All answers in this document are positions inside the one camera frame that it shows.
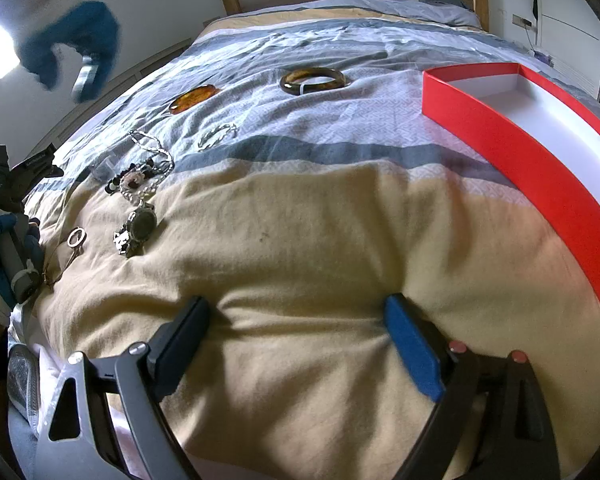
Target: silver necklace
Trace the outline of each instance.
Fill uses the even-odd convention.
[[[165,150],[157,137],[151,136],[140,130],[129,131],[129,136],[143,150],[164,155],[167,167],[158,174],[155,179],[150,181],[148,186],[134,193],[130,189],[120,187],[120,194],[125,197],[133,206],[137,206],[122,225],[122,229],[113,235],[113,241],[118,250],[118,254],[123,254],[127,258],[138,254],[144,243],[151,237],[158,225],[158,219],[155,215],[155,207],[149,204],[149,200],[158,190],[158,186],[171,174],[175,163],[171,153]],[[140,143],[141,138],[147,138],[155,141],[158,144],[157,148],[151,148]]]

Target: brown bracelet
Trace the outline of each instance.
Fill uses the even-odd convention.
[[[330,77],[333,81],[328,83],[319,83],[314,85],[298,84],[296,81],[310,77]],[[301,68],[288,73],[280,80],[280,88],[291,95],[303,95],[311,92],[321,92],[322,90],[333,90],[344,88],[347,85],[347,78],[339,70],[332,68]]]

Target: open box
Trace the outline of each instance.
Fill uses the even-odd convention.
[[[422,112],[498,168],[576,257],[600,300],[600,119],[518,63],[424,72]]]

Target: wall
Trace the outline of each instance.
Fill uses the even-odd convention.
[[[103,0],[122,25],[121,49],[114,76],[151,54],[185,38],[195,37],[205,20],[223,16],[221,0]],[[512,13],[533,20],[532,0],[490,0],[493,34],[528,45],[525,31],[511,23]],[[70,91],[80,57],[62,48],[62,82],[48,92],[34,77],[17,68],[0,80],[0,142],[8,145],[12,162],[29,150],[74,104]]]

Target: bed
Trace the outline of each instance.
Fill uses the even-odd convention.
[[[477,352],[526,351],[562,472],[576,472],[600,444],[600,303],[522,193],[421,114],[422,71],[515,61],[600,106],[488,34],[487,0],[223,1],[228,16],[88,121],[57,152],[65,177],[29,197],[50,272],[70,255],[69,232],[88,233],[36,300],[49,351],[117,354],[204,296],[208,335],[162,403],[201,472],[391,478],[432,409],[382,324],[382,300],[402,292]],[[307,66],[341,70],[347,85],[280,89]],[[203,84],[220,92],[165,113]],[[231,134],[210,134],[223,124]],[[157,231],[126,259],[113,233],[133,208],[104,185],[146,158],[132,129],[157,137],[175,169],[151,199]]]

